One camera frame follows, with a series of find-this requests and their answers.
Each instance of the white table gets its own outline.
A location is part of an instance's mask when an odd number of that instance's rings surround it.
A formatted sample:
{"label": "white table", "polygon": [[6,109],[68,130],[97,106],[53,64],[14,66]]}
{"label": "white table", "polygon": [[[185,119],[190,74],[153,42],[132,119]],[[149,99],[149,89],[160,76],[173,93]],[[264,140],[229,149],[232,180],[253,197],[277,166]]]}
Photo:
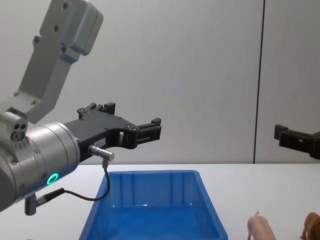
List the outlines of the white table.
{"label": "white table", "polygon": [[[247,220],[265,216],[278,240],[298,240],[309,212],[320,213],[320,164],[110,165],[109,171],[197,170],[230,240],[246,239]],[[64,187],[95,197],[104,176],[99,165],[82,165],[39,191]],[[92,202],[69,194],[24,215],[21,201],[0,213],[1,240],[76,240]]]}

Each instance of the blue container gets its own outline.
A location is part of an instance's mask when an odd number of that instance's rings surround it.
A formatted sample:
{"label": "blue container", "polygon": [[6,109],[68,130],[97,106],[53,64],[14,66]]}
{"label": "blue container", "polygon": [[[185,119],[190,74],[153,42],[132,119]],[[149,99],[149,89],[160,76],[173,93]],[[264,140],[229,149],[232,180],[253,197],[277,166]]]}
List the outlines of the blue container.
{"label": "blue container", "polygon": [[[197,171],[110,173],[81,240],[227,240]],[[104,177],[97,196],[107,188]]]}

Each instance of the white wall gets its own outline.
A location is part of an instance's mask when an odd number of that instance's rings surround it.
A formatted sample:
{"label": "white wall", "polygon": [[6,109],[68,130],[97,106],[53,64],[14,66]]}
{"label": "white wall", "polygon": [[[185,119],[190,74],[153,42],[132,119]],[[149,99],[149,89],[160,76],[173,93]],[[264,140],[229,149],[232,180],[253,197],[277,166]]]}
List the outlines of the white wall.
{"label": "white wall", "polygon": [[319,9],[315,0],[266,1],[256,163],[318,162],[279,147],[274,127],[320,130]]}
{"label": "white wall", "polygon": [[[49,2],[0,2],[0,101],[19,86]],[[160,141],[112,149],[117,164],[252,163],[263,0],[92,3],[104,14],[96,44],[40,123],[115,102],[135,124],[163,125]]]}

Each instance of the gray robot arm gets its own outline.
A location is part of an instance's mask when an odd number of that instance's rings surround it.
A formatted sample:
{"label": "gray robot arm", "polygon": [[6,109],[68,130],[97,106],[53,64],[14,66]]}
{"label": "gray robot arm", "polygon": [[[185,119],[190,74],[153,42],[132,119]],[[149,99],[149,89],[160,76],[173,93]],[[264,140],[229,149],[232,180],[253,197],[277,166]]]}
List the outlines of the gray robot arm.
{"label": "gray robot arm", "polygon": [[86,0],[51,0],[21,85],[0,104],[0,212],[26,199],[26,214],[33,215],[44,203],[36,203],[35,192],[79,162],[93,155],[111,160],[106,148],[134,149],[160,138],[159,118],[134,125],[114,115],[114,103],[92,103],[78,109],[75,121],[28,129],[28,121],[38,122],[55,107],[71,65],[90,53],[102,22]]}

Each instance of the brown toy animal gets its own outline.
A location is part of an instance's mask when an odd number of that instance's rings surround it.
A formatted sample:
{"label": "brown toy animal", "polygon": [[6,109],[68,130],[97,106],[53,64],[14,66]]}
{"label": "brown toy animal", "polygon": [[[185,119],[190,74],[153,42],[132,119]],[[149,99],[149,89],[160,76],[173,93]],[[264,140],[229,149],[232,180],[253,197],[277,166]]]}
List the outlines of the brown toy animal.
{"label": "brown toy animal", "polygon": [[247,223],[249,235],[248,240],[253,236],[254,240],[276,240],[274,233],[263,216],[259,216],[259,212],[249,218]]}
{"label": "brown toy animal", "polygon": [[300,237],[303,240],[320,240],[320,216],[310,212],[304,221],[304,229]]}

